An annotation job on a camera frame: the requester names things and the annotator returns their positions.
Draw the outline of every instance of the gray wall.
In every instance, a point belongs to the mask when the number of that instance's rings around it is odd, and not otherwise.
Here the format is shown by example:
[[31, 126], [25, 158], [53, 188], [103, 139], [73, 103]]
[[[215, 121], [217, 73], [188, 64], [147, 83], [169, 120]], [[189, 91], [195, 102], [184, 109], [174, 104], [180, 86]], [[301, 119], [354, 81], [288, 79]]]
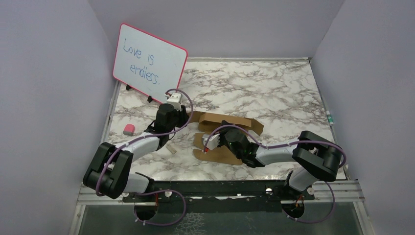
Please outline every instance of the gray wall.
[[112, 46], [125, 22], [190, 57], [311, 57], [343, 0], [89, 0]]
[[345, 0], [311, 61], [378, 235], [414, 234], [414, 12], [413, 0]]
[[0, 234], [67, 234], [103, 130], [114, 52], [85, 0], [0, 9]]

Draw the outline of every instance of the pink eraser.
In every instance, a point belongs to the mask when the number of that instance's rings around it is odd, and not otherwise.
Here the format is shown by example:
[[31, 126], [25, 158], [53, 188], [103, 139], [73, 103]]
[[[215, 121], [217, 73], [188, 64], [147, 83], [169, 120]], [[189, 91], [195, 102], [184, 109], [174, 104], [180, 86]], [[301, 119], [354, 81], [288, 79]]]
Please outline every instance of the pink eraser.
[[134, 134], [135, 126], [133, 124], [127, 124], [122, 132], [125, 135], [132, 136]]

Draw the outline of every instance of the open cardboard box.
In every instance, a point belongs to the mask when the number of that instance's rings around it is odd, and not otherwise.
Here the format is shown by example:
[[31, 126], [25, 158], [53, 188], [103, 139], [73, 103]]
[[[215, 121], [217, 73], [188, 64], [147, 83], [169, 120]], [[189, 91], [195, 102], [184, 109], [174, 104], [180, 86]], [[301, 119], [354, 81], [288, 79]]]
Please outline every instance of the open cardboard box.
[[261, 135], [264, 125], [262, 125], [259, 121], [253, 118], [245, 118], [245, 117], [235, 117], [235, 116], [228, 116], [222, 114], [212, 114], [200, 111], [194, 111], [193, 117], [190, 120], [192, 122], [198, 122], [199, 131], [203, 133], [196, 133], [194, 136], [193, 144], [198, 147], [199, 149], [193, 150], [193, 155], [201, 160], [201, 161], [210, 161], [210, 162], [217, 162], [217, 163], [225, 163], [231, 165], [242, 165], [242, 161], [237, 159], [232, 152], [222, 146], [220, 148], [216, 148], [214, 150], [209, 150], [207, 153], [203, 153], [203, 143], [202, 143], [202, 136], [203, 134], [210, 134], [216, 128], [221, 125], [222, 120], [225, 120], [229, 123], [235, 124], [244, 128], [245, 130], [253, 130], [258, 135]]

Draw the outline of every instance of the white marble surface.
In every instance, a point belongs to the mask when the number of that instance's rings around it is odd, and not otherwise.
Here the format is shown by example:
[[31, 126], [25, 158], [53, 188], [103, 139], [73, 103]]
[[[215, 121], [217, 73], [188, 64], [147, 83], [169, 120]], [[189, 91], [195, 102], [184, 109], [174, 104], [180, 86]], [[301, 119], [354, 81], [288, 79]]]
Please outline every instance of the white marble surface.
[[[195, 110], [255, 118], [264, 124], [262, 143], [285, 141], [302, 130], [333, 141], [322, 101], [308, 62], [187, 62], [180, 83], [193, 100]], [[158, 104], [121, 85], [108, 140], [130, 140], [122, 134], [126, 124], [139, 135], [155, 118]], [[262, 168], [200, 161], [192, 154], [193, 135], [200, 131], [192, 123], [178, 132], [165, 147], [133, 162], [131, 172], [156, 180], [254, 180], [285, 179], [297, 163], [277, 163]], [[339, 170], [337, 179], [345, 179]]]

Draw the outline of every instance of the whiteboard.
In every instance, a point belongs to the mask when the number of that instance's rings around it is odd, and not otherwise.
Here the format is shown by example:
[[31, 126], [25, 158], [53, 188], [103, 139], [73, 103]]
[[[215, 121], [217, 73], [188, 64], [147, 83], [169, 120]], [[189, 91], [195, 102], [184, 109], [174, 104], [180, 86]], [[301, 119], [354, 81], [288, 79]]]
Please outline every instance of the whiteboard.
[[123, 23], [113, 76], [164, 103], [165, 92], [179, 87], [186, 60], [186, 49]]

